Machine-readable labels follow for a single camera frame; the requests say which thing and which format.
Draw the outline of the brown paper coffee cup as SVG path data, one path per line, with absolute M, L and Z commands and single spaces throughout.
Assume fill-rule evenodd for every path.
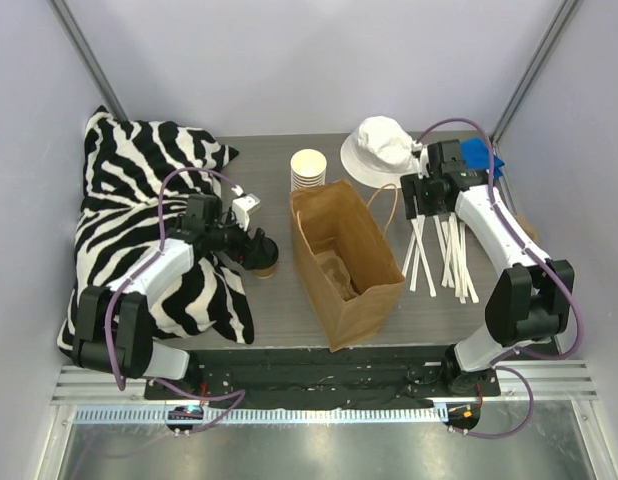
M 270 278 L 276 272 L 276 269 L 277 269 L 277 265 L 273 264 L 266 268 L 253 269 L 252 273 L 260 279 L 267 279 L 267 278 Z

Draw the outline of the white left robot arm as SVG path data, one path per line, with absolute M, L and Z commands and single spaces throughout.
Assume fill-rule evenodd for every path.
M 163 378 L 179 398 L 194 397 L 202 375 L 188 352 L 153 340 L 150 308 L 210 253 L 224 253 L 253 272 L 271 270 L 278 261 L 276 243 L 262 229 L 248 233 L 250 216 L 259 207 L 253 194 L 236 196 L 227 213 L 214 195 L 190 196 L 186 211 L 161 234 L 156 249 L 121 279 L 85 288 L 78 301 L 73 363 L 123 378 Z

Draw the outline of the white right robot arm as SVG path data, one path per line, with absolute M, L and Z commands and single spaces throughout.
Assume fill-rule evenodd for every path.
M 516 222 L 486 170 L 468 168 L 457 140 L 412 147 L 415 170 L 401 177 L 406 216 L 453 214 L 476 236 L 498 280 L 485 306 L 484 324 L 450 346 L 440 380 L 461 395 L 486 378 L 515 348 L 549 340 L 565 331 L 575 272 L 553 260 Z

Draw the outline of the black plastic cup lid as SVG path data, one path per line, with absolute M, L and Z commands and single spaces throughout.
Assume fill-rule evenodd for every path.
M 277 244 L 264 237 L 254 247 L 251 255 L 252 269 L 262 269 L 276 264 L 279 257 Z

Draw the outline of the brown paper bag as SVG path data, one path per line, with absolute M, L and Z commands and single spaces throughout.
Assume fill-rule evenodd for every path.
M 290 194 L 295 269 L 332 352 L 377 334 L 405 282 L 369 206 L 345 179 Z M 344 301 L 323 274 L 316 255 L 328 250 L 344 261 L 358 297 Z

